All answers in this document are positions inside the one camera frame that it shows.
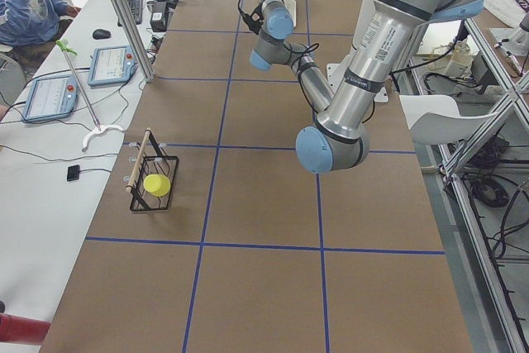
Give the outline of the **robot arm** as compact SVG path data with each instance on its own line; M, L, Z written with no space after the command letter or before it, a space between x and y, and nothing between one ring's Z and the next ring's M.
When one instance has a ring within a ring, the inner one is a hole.
M250 62L261 70L286 65L296 75L316 118L298 133L295 148L298 161L314 174L349 169L365 159L369 140L363 118L418 26L474 17L484 6L484 0L365 1L374 11L336 87L305 45L288 42L293 20L284 0L260 0L258 6L263 22Z

